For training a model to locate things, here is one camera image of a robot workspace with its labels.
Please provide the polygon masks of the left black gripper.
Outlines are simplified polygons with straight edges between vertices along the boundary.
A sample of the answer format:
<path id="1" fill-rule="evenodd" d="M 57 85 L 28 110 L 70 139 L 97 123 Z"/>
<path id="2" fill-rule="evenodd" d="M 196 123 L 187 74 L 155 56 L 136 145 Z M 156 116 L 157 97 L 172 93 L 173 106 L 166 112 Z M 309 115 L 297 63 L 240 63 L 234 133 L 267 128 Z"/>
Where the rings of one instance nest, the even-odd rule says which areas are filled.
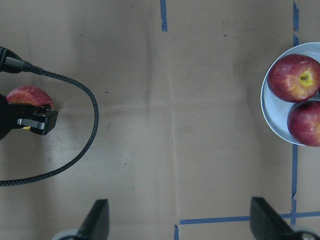
<path id="1" fill-rule="evenodd" d="M 13 129 L 29 129 L 32 133 L 45 136 L 55 126 L 59 112 L 48 105 L 35 106 L 29 103 L 8 103 L 0 95 L 0 139 Z"/>

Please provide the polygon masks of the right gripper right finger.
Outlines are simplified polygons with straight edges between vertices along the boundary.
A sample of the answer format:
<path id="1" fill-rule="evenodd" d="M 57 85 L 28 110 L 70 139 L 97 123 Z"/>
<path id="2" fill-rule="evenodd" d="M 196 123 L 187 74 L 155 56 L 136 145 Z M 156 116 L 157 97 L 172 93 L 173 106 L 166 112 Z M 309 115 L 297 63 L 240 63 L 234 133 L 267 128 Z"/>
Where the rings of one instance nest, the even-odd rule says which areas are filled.
<path id="1" fill-rule="evenodd" d="M 256 240 L 318 240 L 319 235 L 308 230 L 295 230 L 263 197 L 251 198 L 250 230 Z"/>

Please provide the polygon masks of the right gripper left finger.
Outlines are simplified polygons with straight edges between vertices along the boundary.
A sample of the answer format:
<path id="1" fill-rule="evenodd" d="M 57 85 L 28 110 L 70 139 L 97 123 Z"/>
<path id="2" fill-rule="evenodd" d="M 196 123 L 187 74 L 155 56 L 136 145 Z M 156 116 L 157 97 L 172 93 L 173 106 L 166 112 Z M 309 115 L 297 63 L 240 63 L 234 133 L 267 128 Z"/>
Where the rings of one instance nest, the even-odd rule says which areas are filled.
<path id="1" fill-rule="evenodd" d="M 107 240 L 110 233 L 108 199 L 98 199 L 78 229 L 55 234 L 53 240 Z"/>

